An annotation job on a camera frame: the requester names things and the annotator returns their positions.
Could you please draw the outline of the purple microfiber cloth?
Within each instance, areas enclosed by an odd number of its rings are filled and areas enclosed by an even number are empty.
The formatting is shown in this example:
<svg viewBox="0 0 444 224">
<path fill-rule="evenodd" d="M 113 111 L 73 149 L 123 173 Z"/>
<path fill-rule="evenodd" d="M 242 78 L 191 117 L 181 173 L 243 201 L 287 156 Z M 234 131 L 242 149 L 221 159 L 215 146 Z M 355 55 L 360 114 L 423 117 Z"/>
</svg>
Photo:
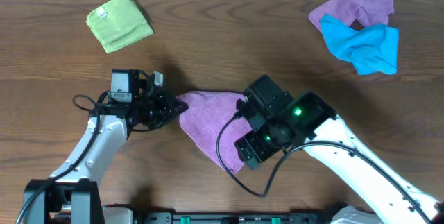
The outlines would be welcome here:
<svg viewBox="0 0 444 224">
<path fill-rule="evenodd" d="M 250 132 L 247 120 L 241 118 L 233 121 L 221 136 L 217 137 L 223 126 L 237 112 L 237 100 L 243 100 L 242 94 L 232 92 L 192 91 L 177 97 L 188 105 L 188 109 L 179 116 L 182 130 L 194 141 L 206 156 L 217 165 L 221 158 L 231 173 L 237 173 L 244 163 L 239 159 L 234 143 Z"/>
</svg>

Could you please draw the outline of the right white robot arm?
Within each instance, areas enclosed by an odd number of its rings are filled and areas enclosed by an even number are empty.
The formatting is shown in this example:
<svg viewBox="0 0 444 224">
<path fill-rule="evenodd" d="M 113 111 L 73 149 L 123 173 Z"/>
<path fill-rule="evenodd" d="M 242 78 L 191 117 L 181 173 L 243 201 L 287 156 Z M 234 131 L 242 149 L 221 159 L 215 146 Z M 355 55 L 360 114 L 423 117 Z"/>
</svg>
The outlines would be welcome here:
<svg viewBox="0 0 444 224">
<path fill-rule="evenodd" d="M 335 172 L 383 223 L 443 222 L 443 204 L 383 162 L 316 94 L 297 99 L 288 92 L 249 94 L 236 102 L 236 109 L 252 128 L 235 143 L 250 169 L 279 151 L 286 160 L 303 150 Z"/>
</svg>

